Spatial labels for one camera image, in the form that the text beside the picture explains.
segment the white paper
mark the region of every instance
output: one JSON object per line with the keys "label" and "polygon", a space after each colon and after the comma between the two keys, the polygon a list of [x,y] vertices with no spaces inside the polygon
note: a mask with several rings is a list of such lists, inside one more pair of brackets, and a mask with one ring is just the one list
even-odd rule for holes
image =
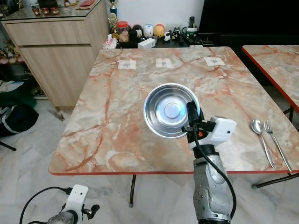
{"label": "white paper", "polygon": [[120,60],[118,62],[118,69],[136,69],[135,60]]}
{"label": "white paper", "polygon": [[209,67],[214,67],[216,65],[225,65],[225,63],[218,57],[204,57],[206,64]]}
{"label": "white paper", "polygon": [[156,67],[157,68],[169,68],[169,69],[173,68],[171,60],[169,58],[165,58],[165,59],[157,58],[156,59]]}

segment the fork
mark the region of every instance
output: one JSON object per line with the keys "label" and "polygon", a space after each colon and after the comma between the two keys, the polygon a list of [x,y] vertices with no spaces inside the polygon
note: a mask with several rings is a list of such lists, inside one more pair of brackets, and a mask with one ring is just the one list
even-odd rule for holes
{"label": "fork", "polygon": [[280,152],[280,154],[281,154],[281,157],[282,157],[282,159],[284,160],[284,162],[285,162],[286,166],[288,167],[289,171],[292,172],[293,170],[292,170],[292,168],[291,168],[291,166],[290,166],[288,160],[286,159],[285,154],[284,154],[284,152],[282,151],[282,149],[281,149],[281,147],[280,147],[280,145],[279,145],[277,139],[275,138],[275,136],[274,136],[274,134],[273,134],[273,130],[272,130],[271,126],[270,126],[270,122],[269,122],[268,120],[264,120],[264,121],[263,121],[263,126],[264,126],[264,128],[265,128],[265,131],[271,135],[272,139],[273,139],[274,142],[276,143],[276,145],[277,145],[277,147],[278,147],[278,150],[279,150],[279,152]]}

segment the trophy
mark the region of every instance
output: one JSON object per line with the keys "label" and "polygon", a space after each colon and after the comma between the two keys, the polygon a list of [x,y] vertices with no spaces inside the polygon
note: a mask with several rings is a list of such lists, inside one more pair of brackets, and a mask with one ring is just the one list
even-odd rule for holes
{"label": "trophy", "polygon": [[112,38],[117,39],[118,38],[118,33],[117,33],[116,23],[117,23],[118,19],[117,19],[116,14],[115,13],[110,13],[110,17],[108,18],[108,20],[109,20],[109,24],[110,24]]}
{"label": "trophy", "polygon": [[117,15],[116,4],[117,4],[118,0],[106,0],[106,2],[110,5],[110,12],[115,13],[115,15]]}

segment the white box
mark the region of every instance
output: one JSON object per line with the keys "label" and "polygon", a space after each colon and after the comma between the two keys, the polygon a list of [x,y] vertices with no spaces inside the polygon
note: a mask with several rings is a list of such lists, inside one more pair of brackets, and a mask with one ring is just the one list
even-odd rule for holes
{"label": "white box", "polygon": [[138,43],[138,48],[152,48],[156,45],[156,41],[152,38],[149,38],[145,41]]}

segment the wooden cabinet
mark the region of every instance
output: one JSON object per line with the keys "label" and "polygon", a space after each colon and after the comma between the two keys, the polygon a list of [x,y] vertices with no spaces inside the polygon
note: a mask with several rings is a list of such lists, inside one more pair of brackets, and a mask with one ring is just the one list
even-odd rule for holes
{"label": "wooden cabinet", "polygon": [[88,46],[22,48],[53,105],[72,107],[87,80],[95,57]]}
{"label": "wooden cabinet", "polygon": [[104,0],[90,11],[71,10],[70,16],[24,19],[32,15],[22,9],[1,21],[55,107],[75,106],[108,34]]}

